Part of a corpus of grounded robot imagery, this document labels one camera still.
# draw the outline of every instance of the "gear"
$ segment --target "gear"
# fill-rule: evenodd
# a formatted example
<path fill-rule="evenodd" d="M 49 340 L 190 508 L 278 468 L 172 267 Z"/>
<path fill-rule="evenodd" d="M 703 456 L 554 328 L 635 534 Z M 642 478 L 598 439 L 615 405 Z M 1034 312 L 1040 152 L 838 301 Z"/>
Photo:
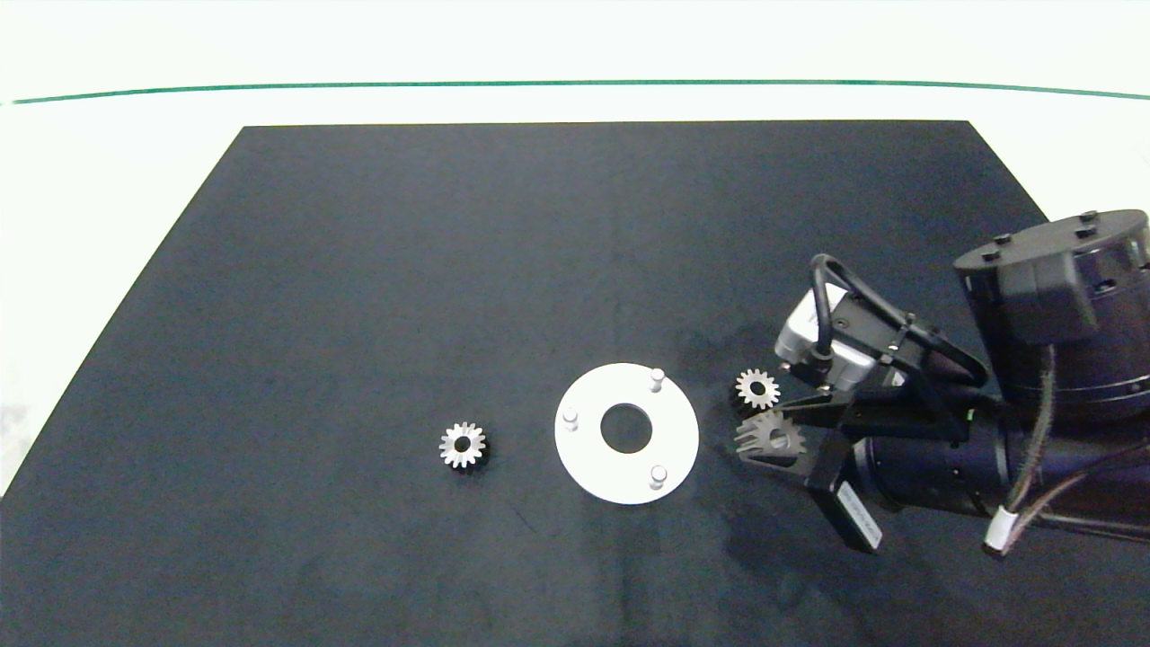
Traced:
<path fill-rule="evenodd" d="M 777 411 L 743 421 L 735 430 L 735 442 L 739 459 L 758 463 L 789 465 L 807 452 L 802 429 Z"/>
<path fill-rule="evenodd" d="M 471 423 L 455 425 L 447 430 L 440 438 L 443 445 L 439 449 L 439 457 L 445 465 L 451 465 L 455 470 L 462 470 L 469 465 L 478 463 L 483 457 L 483 449 L 486 448 L 486 437 L 483 436 L 483 428 L 476 428 Z"/>
<path fill-rule="evenodd" d="M 762 393 L 754 393 L 754 385 L 762 388 Z M 743 371 L 735 383 L 738 396 L 743 402 L 754 409 L 769 409 L 779 403 L 779 387 L 775 379 L 758 369 Z"/>

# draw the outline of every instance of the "white cable connector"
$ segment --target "white cable connector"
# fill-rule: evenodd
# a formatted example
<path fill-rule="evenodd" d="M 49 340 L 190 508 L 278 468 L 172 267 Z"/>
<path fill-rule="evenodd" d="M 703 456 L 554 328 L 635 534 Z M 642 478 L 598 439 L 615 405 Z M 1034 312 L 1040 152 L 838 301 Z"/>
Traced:
<path fill-rule="evenodd" d="M 987 538 L 982 540 L 982 544 L 996 554 L 1003 554 L 1011 533 L 1014 532 L 1015 523 L 1018 523 L 1018 513 L 1010 513 L 999 506 L 995 517 L 990 519 Z"/>

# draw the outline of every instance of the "green line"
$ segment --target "green line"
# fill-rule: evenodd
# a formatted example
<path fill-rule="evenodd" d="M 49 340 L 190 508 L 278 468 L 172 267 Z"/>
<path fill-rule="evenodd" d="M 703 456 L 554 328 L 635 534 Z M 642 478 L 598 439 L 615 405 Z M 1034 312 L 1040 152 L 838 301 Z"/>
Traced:
<path fill-rule="evenodd" d="M 107 92 L 85 92 L 82 94 L 60 94 L 56 97 L 16 99 L 12 102 L 45 103 L 48 101 L 100 99 L 103 97 L 128 97 L 132 94 L 217 92 L 222 90 L 300 90 L 332 87 L 547 87 L 589 85 L 887 85 L 903 87 L 956 87 L 963 90 L 1009 90 L 1013 92 L 1044 92 L 1049 94 L 1078 94 L 1082 97 L 1105 97 L 1110 99 L 1150 100 L 1150 94 L 1134 94 L 1130 92 L 1105 92 L 1102 90 L 1074 90 L 1070 87 L 1005 85 L 999 83 L 960 83 L 949 80 L 880 80 L 862 78 L 646 78 L 584 80 L 370 80 L 332 83 L 238 83 L 231 85 L 179 85 L 172 87 L 143 87 L 139 90 L 110 90 Z"/>

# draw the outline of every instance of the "plate center hole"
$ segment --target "plate center hole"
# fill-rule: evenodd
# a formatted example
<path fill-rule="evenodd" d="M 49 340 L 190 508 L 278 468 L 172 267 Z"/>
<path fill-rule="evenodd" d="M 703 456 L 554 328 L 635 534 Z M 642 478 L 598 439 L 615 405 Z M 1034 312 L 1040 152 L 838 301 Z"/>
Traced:
<path fill-rule="evenodd" d="M 651 442 L 651 419 L 634 405 L 616 405 L 599 423 L 603 440 L 620 454 L 635 454 Z"/>

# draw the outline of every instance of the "label sticker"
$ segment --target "label sticker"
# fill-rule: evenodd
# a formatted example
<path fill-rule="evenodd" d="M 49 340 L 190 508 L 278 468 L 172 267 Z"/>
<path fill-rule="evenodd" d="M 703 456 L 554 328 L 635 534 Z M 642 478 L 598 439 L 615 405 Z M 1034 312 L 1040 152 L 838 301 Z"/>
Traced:
<path fill-rule="evenodd" d="M 850 482 L 843 482 L 843 485 L 838 486 L 836 496 L 838 498 L 838 502 L 843 504 L 846 514 L 851 516 L 851 519 L 854 519 L 854 525 L 862 533 L 862 539 L 871 545 L 871 548 L 879 548 L 879 542 L 882 541 L 882 529 L 879 527 L 874 517 L 862 506 L 859 495 L 854 494 L 854 488 L 851 487 Z"/>

